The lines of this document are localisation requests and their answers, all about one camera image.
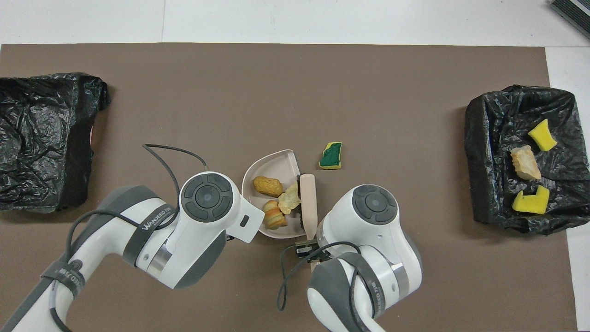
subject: black trash bag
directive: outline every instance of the black trash bag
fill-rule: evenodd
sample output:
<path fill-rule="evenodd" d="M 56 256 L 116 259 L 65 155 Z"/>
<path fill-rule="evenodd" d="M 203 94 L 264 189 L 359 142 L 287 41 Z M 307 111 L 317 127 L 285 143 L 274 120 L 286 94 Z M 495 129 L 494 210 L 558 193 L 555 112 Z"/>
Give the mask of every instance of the black trash bag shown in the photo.
<path fill-rule="evenodd" d="M 549 121 L 557 145 L 547 152 L 528 135 Z M 465 114 L 465 152 L 475 221 L 549 235 L 590 220 L 590 172 L 573 94 L 549 87 L 510 86 L 473 99 Z M 541 180 L 516 175 L 510 150 L 530 145 Z M 549 189 L 545 214 L 514 211 L 516 194 Z"/>
<path fill-rule="evenodd" d="M 109 103 L 107 84 L 84 73 L 0 78 L 0 210 L 86 201 L 90 130 Z"/>

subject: gray strap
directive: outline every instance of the gray strap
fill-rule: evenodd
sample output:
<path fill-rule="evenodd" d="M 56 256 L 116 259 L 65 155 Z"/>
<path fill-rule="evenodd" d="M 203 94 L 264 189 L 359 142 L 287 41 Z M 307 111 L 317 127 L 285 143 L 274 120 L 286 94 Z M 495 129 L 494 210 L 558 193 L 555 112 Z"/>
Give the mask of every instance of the gray strap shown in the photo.
<path fill-rule="evenodd" d="M 345 252 L 337 258 L 347 262 L 357 269 L 363 284 L 365 284 L 365 288 L 371 296 L 373 318 L 381 316 L 385 311 L 385 293 L 383 292 L 383 287 L 381 287 L 379 278 L 377 278 L 377 275 L 369 263 L 367 263 L 363 256 L 355 252 Z"/>
<path fill-rule="evenodd" d="M 123 251 L 123 260 L 129 265 L 137 267 L 137 265 L 135 265 L 137 257 L 148 242 L 150 236 L 156 230 L 156 227 L 173 213 L 174 208 L 170 204 L 163 204 L 147 216 L 147 218 L 135 228 L 135 231 L 127 242 L 125 250 Z"/>
<path fill-rule="evenodd" d="M 74 295 L 74 298 L 84 288 L 86 280 L 84 276 L 64 261 L 53 262 L 42 274 L 42 278 L 57 280 L 66 286 Z"/>

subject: white floor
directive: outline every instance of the white floor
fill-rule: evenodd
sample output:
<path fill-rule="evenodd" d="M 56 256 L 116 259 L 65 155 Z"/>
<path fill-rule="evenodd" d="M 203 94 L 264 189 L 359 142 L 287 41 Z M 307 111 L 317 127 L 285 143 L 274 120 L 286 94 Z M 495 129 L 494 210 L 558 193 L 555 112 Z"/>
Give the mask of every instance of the white floor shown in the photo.
<path fill-rule="evenodd" d="M 590 151 L 590 40 L 547 0 L 0 0 L 0 44 L 345 43 L 547 47 Z M 590 330 L 590 224 L 567 231 L 579 330 Z"/>

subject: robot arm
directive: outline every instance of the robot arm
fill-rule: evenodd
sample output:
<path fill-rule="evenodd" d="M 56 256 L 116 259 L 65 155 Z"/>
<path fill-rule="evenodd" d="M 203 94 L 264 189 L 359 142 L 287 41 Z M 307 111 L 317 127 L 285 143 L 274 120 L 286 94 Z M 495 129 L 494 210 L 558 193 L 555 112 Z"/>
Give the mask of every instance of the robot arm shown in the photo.
<path fill-rule="evenodd" d="M 375 322 L 387 308 L 415 291 L 422 281 L 422 262 L 399 224 L 393 195 L 376 185 L 346 193 L 322 220 L 320 246 L 332 258 L 317 265 L 307 298 L 317 319 L 330 331 L 383 331 Z"/>
<path fill-rule="evenodd" d="M 172 206 L 142 185 L 112 192 L 99 209 L 120 213 L 136 224 L 105 215 L 92 217 L 73 243 L 68 264 L 58 261 L 43 273 L 1 332 L 64 330 L 51 316 L 50 303 L 65 318 L 74 295 L 109 253 L 122 256 L 170 288 L 190 286 L 219 257 L 226 235 L 250 242 L 264 218 L 228 177 L 216 172 L 190 178 L 179 203 L 176 219 L 156 230 L 172 217 Z"/>

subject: green sponge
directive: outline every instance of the green sponge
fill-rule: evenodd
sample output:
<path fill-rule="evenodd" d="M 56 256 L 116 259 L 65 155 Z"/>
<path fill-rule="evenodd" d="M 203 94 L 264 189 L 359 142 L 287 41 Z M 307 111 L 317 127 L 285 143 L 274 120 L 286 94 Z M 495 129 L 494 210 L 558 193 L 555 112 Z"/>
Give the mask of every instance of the green sponge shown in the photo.
<path fill-rule="evenodd" d="M 324 156 L 319 164 L 324 170 L 339 170 L 340 169 L 340 150 L 342 149 L 342 142 L 331 142 L 326 145 Z"/>

